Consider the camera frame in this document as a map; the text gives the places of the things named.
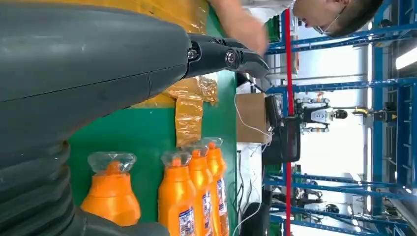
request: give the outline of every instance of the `cardboard box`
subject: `cardboard box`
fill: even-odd
[[[265,110],[264,93],[238,94],[236,96],[236,105],[238,112],[245,124],[268,133],[269,124]],[[239,143],[264,143],[268,137],[261,132],[251,129],[241,122],[236,112],[237,140]]]

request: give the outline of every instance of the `black hair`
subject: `black hair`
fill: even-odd
[[[331,37],[342,37],[356,32],[368,23],[378,11],[384,0],[353,0],[337,19],[340,30]]]

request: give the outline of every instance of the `red pole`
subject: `red pole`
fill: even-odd
[[[294,94],[293,94],[293,63],[291,59],[291,27],[290,27],[290,10],[285,10],[285,52],[287,54],[287,90],[288,90],[288,114],[294,115]],[[291,162],[287,163],[286,171],[286,236],[291,236]]]

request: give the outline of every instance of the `white cable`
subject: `white cable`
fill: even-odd
[[[258,131],[258,132],[260,132],[260,133],[262,133],[263,135],[265,135],[265,136],[267,136],[267,141],[266,142],[264,142],[264,143],[262,143],[262,144],[260,144],[259,146],[257,146],[256,147],[256,149],[255,150],[252,150],[252,149],[250,149],[251,151],[253,151],[253,153],[254,152],[256,152],[256,150],[260,147],[260,146],[262,146],[262,145],[265,145],[264,146],[264,148],[262,149],[262,151],[261,151],[261,153],[263,153],[264,151],[265,151],[265,149],[268,147],[268,146],[270,146],[271,145],[271,143],[272,143],[272,136],[273,136],[273,130],[271,130],[270,132],[268,132],[268,133],[265,133],[265,132],[263,132],[262,130],[260,130],[260,129],[257,129],[257,128],[255,128],[255,127],[252,127],[252,126],[250,126],[250,125],[247,125],[244,121],[243,121],[243,119],[242,119],[242,116],[240,115],[240,112],[239,112],[239,109],[238,109],[238,105],[237,105],[237,103],[236,103],[236,97],[237,97],[237,94],[235,94],[235,108],[236,108],[236,113],[238,114],[238,116],[239,116],[239,119],[240,119],[240,122],[242,122],[242,124],[244,125],[244,126],[246,126],[246,127],[248,127],[248,128],[250,128],[250,129],[253,129],[253,130],[256,130],[256,131]],[[258,190],[255,188],[255,186],[253,185],[253,183],[250,183],[251,185],[252,185],[252,189],[253,190],[255,190],[255,192],[258,194],[258,198],[259,198],[259,206],[258,206],[258,209],[253,213],[253,214],[251,214],[250,216],[248,216],[248,217],[246,217],[244,220],[242,220],[237,226],[236,226],[236,228],[235,228],[235,230],[233,230],[233,234],[232,234],[232,236],[235,236],[235,233],[236,233],[236,231],[239,229],[239,227],[245,222],[245,221],[247,221],[248,219],[250,219],[252,216],[254,216],[254,215],[256,215],[258,212],[259,212],[259,210],[261,209],[261,205],[262,205],[262,199],[261,199],[261,195],[259,194],[259,192],[258,192]]]
[[[255,190],[255,192],[258,194],[258,198],[261,198],[261,195],[259,194],[259,192],[258,192],[258,190],[255,188],[255,186],[252,184],[252,189],[254,189]],[[261,205],[262,205],[262,199],[260,199],[260,202],[259,202],[259,207],[258,207],[258,209],[256,210],[256,212],[254,212],[252,215],[250,215],[250,216],[248,216],[248,217],[246,217],[244,220],[242,220],[237,226],[236,226],[236,228],[235,228],[235,230],[233,231],[233,234],[232,234],[232,236],[235,236],[235,234],[236,234],[236,231],[239,229],[239,227],[245,222],[245,221],[247,221],[248,219],[250,219],[252,216],[254,216],[254,215],[256,215],[258,212],[259,212],[259,210],[261,209]]]

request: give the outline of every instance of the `orange bottle cap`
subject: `orange bottle cap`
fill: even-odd
[[[208,147],[209,147],[210,149],[215,149],[215,148],[216,148],[216,143],[215,143],[215,142],[210,142],[210,143],[208,144]]]
[[[107,175],[120,174],[120,162],[119,161],[110,162],[110,164],[107,166],[106,174]]]
[[[181,164],[181,158],[174,158],[172,160],[172,166],[178,167],[178,166],[181,166],[181,165],[182,165]]]
[[[200,150],[194,150],[194,151],[192,152],[192,156],[193,156],[193,157],[200,157],[200,156],[201,156],[201,152],[200,152]]]

